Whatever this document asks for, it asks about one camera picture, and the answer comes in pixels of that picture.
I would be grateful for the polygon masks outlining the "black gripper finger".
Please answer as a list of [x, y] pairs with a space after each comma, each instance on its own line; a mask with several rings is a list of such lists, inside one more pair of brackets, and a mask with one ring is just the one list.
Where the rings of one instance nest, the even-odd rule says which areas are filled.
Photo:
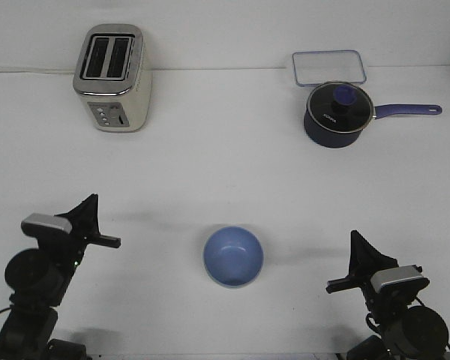
[[349, 258], [349, 276], [356, 277], [357, 269], [359, 268], [359, 261], [357, 260], [358, 243], [360, 233], [354, 229], [350, 233], [350, 258]]
[[72, 210], [57, 214], [57, 217], [67, 219], [72, 226], [72, 231], [75, 233], [95, 233], [96, 194], [89, 195]]
[[99, 221], [98, 221], [98, 195], [94, 194], [94, 236], [100, 236]]
[[356, 271], [361, 274], [374, 274], [398, 266], [395, 258], [380, 253], [358, 230], [355, 231], [355, 257]]

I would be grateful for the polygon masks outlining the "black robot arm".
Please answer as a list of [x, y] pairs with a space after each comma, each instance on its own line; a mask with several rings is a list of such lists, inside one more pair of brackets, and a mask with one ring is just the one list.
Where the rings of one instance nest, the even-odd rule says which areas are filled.
[[0, 359], [88, 359], [86, 346], [53, 339], [62, 303], [88, 245], [119, 248], [118, 237], [101, 234], [98, 195], [93, 193], [62, 214], [33, 213], [22, 232], [37, 247], [19, 252], [4, 270], [12, 289], [0, 330]]
[[445, 320], [418, 299], [430, 280], [418, 265], [400, 266], [357, 230], [350, 233], [348, 274], [327, 282], [327, 293], [359, 288], [373, 334], [347, 359], [443, 359], [449, 345]]

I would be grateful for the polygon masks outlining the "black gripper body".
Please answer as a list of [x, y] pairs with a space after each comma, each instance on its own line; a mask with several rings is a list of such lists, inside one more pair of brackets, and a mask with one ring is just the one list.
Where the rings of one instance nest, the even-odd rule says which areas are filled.
[[119, 237], [103, 235], [100, 232], [100, 236], [94, 236], [93, 232], [73, 232], [71, 231], [71, 244], [72, 259], [74, 263], [81, 263], [85, 255], [85, 251], [88, 245], [98, 245], [106, 248], [119, 248], [122, 244], [122, 240]]
[[397, 267], [398, 261], [394, 258], [378, 261], [367, 260], [362, 262], [357, 259], [351, 259], [349, 261], [348, 274], [339, 279], [329, 280], [326, 284], [325, 291], [328, 294], [331, 294], [359, 288], [362, 291], [367, 308], [370, 308], [370, 300], [374, 298], [374, 295], [371, 294], [371, 292], [374, 291], [374, 288], [371, 285], [371, 277], [378, 271]]

